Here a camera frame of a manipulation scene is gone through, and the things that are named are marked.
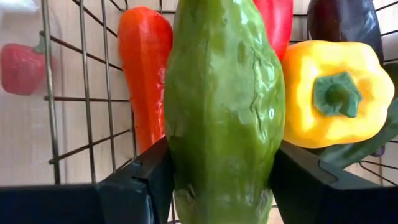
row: wire rack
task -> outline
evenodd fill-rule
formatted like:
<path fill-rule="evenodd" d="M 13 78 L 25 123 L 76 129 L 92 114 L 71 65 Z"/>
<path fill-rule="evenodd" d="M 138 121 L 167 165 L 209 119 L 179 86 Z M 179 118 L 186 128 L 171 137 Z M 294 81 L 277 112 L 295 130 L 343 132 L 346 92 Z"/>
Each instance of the wire rack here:
<path fill-rule="evenodd" d="M 115 68 L 117 70 L 122 71 L 122 68 L 119 66 L 116 66 L 112 63 L 109 62 L 109 49 L 108 49 L 108 33 L 110 35 L 113 35 L 117 37 L 117 34 L 115 31 L 111 30 L 106 23 L 106 8 L 105 8 L 105 1 L 110 1 L 112 5 L 119 10 L 121 13 L 128 10 L 129 6 L 127 3 L 127 0 L 124 0 L 124 7 L 119 6 L 114 0 L 101 0 L 101 9 L 102 9 L 102 20 L 96 17 L 90 10 L 88 10 L 84 6 L 84 0 L 70 0 L 74 2 L 77 7 L 79 7 L 79 14 L 80 14 L 80 31 L 81 31 L 81 46 L 77 47 L 72 44 L 69 44 L 68 42 L 65 42 L 62 39 L 56 38 L 51 35 L 50 33 L 50 22 L 49 22 L 49 0 L 42 0 L 42 14 L 43 14 L 43 21 L 44 21 L 44 31 L 40 32 L 41 36 L 45 37 L 45 59 L 46 59 L 46 74 L 47 74 L 47 89 L 48 89 L 48 95 L 44 97 L 44 100 L 48 101 L 49 104 L 49 115 L 50 115 L 50 133 L 51 133 L 51 141 L 52 141 L 52 159 L 49 160 L 49 164 L 53 165 L 53 173 L 54 173 L 54 182 L 55 184 L 60 184 L 61 183 L 61 178 L 60 178 L 60 161 L 63 159 L 66 159 L 72 155 L 78 154 L 79 152 L 83 152 L 85 150 L 89 151 L 89 158 L 90 158 L 90 172 L 91 172 L 91 181 L 92 183 L 96 182 L 96 175 L 95 175 L 95 162 L 94 162 L 94 152 L 93 152 L 93 146 L 100 144 L 102 142 L 110 140 L 111 143 L 111 159 L 112 159 L 112 168 L 113 172 L 117 172 L 119 169 L 123 168 L 126 164 L 130 163 L 134 158 L 137 157 L 137 149 L 135 145 L 135 133 L 134 133 L 134 112 L 131 113 L 132 116 L 132 128 L 127 129 L 125 131 L 122 131 L 120 133 L 114 133 L 113 130 L 113 114 L 112 114 L 112 102 L 122 102 L 122 103 L 130 103 L 129 100 L 115 100 L 112 99 L 111 97 L 111 90 L 110 90 L 110 76 L 109 76 L 109 68 Z M 386 6 L 380 7 L 379 9 L 376 9 L 377 11 L 386 9 L 388 7 L 391 7 L 393 5 L 398 4 L 398 1 L 395 1 L 393 3 L 390 3 Z M 162 5 L 162 0 L 159 0 L 159 13 L 163 14 L 175 14 L 175 11 L 170 11 L 170 10 L 163 10 L 163 5 Z M 100 26 L 103 27 L 103 38 L 104 38 L 104 60 L 90 54 L 87 52 L 86 48 L 86 29 L 85 29 L 85 16 L 90 16 L 94 21 L 96 21 Z M 306 14 L 294 14 L 294 17 L 301 17 L 305 18 L 307 15 Z M 391 32 L 387 32 L 385 34 L 382 34 L 382 37 L 395 34 L 397 33 L 398 30 L 394 30 Z M 309 39 L 309 31 L 307 30 L 307 40 Z M 291 40 L 290 43 L 298 43 L 304 40 Z M 85 89 L 85 97 L 84 98 L 77 98 L 77 97 L 59 97 L 59 96 L 54 96 L 54 89 L 53 89 L 53 75 L 52 75 L 52 68 L 51 68 L 51 42 L 55 42 L 60 44 L 61 46 L 64 46 L 70 50 L 73 50 L 75 52 L 78 52 L 81 54 L 82 58 L 82 63 L 83 63 L 83 79 L 84 79 L 84 89 Z M 93 60 L 96 60 L 97 62 L 100 62 L 104 64 L 105 66 L 105 71 L 106 71 L 106 92 L 107 92 L 107 98 L 90 98 L 90 91 L 89 91 L 89 83 L 88 83 L 88 66 L 87 66 L 87 58 L 91 58 Z M 393 58 L 389 60 L 385 60 L 384 63 L 387 62 L 393 62 L 398 60 L 398 58 Z M 86 119 L 87 119 L 87 134 L 88 134 L 88 144 L 84 145 L 82 147 L 79 147 L 77 149 L 74 149 L 72 151 L 69 151 L 65 154 L 59 154 L 58 150 L 58 133 L 57 133 L 57 120 L 56 120 L 56 111 L 55 111 L 55 102 L 56 101 L 83 101 L 85 102 L 85 107 L 86 107 Z M 108 104 L 108 116 L 109 116 L 109 133 L 110 136 L 100 139 L 98 141 L 93 141 L 93 132 L 92 132 L 92 126 L 91 126 L 91 108 L 90 108 L 90 102 L 102 102 L 102 103 L 107 103 Z M 118 137 L 122 134 L 127 134 L 127 133 L 132 133 L 133 135 L 133 140 L 134 140 L 134 158 L 126 161 L 121 167 L 116 167 L 116 162 L 115 162 L 115 151 L 114 151 L 114 138 Z M 379 176 L 380 178 L 384 179 L 385 181 L 397 185 L 396 183 L 393 183 L 393 181 L 373 172 L 371 169 L 367 168 L 365 164 L 372 164 L 372 165 L 377 165 L 377 166 L 382 166 L 390 169 L 395 169 L 398 170 L 397 167 L 392 167 L 392 166 L 387 166 L 384 164 L 380 163 L 375 163 L 371 161 L 360 161 L 359 162 L 360 166 L 373 173 L 374 175 Z M 175 217 L 175 209 L 174 209 L 174 203 L 171 204 L 171 209 L 172 209 L 172 221 L 169 223 L 179 223 L 178 220 L 176 220 Z"/>

